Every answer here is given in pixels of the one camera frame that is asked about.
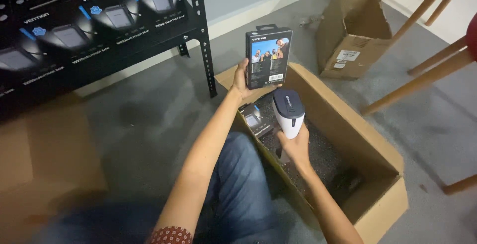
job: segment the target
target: red patterned sleeve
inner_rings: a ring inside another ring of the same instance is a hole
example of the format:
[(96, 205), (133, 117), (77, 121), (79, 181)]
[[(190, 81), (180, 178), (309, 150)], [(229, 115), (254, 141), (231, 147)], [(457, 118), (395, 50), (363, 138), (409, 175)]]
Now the red patterned sleeve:
[(145, 244), (191, 244), (192, 236), (182, 227), (169, 226), (152, 233)]

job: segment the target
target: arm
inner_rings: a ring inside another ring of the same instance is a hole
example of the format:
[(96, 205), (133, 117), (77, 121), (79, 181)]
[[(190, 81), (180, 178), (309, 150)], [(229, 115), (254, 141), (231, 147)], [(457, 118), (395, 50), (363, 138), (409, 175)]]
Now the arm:
[(218, 156), (242, 99), (251, 94), (245, 86), (245, 58), (235, 71), (234, 84), (192, 145), (155, 229), (178, 226), (194, 235), (200, 210)]
[(308, 156), (308, 130), (303, 123), (298, 136), (288, 139), (283, 131), (277, 134), (280, 143), (298, 172), (307, 183), (315, 202), (319, 225), (329, 244), (362, 244), (355, 227), (349, 222), (325, 185), (316, 175)]

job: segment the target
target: white barcode scanner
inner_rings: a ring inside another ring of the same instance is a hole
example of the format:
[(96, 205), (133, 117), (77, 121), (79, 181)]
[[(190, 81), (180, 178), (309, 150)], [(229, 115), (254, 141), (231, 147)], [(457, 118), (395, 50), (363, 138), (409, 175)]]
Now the white barcode scanner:
[[(295, 138), (305, 119), (305, 107), (301, 103), (300, 97), (295, 90), (276, 89), (273, 94), (273, 112), (285, 136), (289, 139)], [(282, 163), (289, 161), (285, 151), (278, 154)]]

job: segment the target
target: floor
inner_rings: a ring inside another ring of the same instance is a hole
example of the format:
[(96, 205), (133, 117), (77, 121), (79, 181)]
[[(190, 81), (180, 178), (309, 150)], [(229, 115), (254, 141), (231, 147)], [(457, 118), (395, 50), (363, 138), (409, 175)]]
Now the floor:
[[(294, 29), (290, 61), (317, 73), (314, 26), (300, 28), (300, 18), (320, 14), (329, 0), (300, 0), (211, 41), (215, 72), (245, 53), (244, 33), (276, 23)], [(393, 32), (406, 21), (383, 5)], [(407, 69), (447, 43), (414, 25), (359, 80), (323, 79), (351, 107), (378, 100), (408, 82)], [(201, 129), (225, 95), (208, 96), (200, 50), (191, 58), (173, 57), (87, 98), (88, 118), (113, 194), (122, 198), (164, 199)], [(409, 210), (380, 243), (477, 243), (477, 188), (444, 196), (439, 185), (476, 173), (477, 103), (475, 65), (454, 73), (365, 119), (402, 154)], [(316, 221), (293, 204), (271, 180), (274, 204), (287, 225), (289, 243), (324, 243)]]
[[(383, 0), (406, 16), (410, 16), (424, 0)], [(436, 0), (424, 13), (419, 23), (447, 43), (453, 43), (465, 35), (467, 26), (477, 12), (475, 0), (452, 0), (431, 26), (424, 23), (442, 0)]]

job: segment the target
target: black metal shelf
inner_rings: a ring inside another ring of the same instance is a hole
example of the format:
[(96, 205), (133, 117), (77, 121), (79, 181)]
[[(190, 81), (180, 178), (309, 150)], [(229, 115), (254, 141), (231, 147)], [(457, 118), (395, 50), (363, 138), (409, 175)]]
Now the black metal shelf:
[(200, 43), (210, 97), (216, 96), (204, 0), (192, 0), (192, 6), (187, 1), (184, 2), (187, 8), (187, 18), (154, 32), (155, 36), (151, 46), (147, 49), (144, 49), (142, 45), (132, 46), (130, 55), (124, 57), (123, 53), (121, 53), (122, 55), (118, 53), (117, 56), (121, 58), (116, 60), (101, 58), (99, 55), (93, 63), (84, 63), (81, 66), (70, 65), (45, 79), (17, 87), (14, 91), (15, 96), (7, 94), (0, 99), (0, 120), (15, 116), (34, 105), (72, 92), (174, 47), (178, 47), (182, 56), (188, 56), (186, 42), (192, 39), (196, 39)]

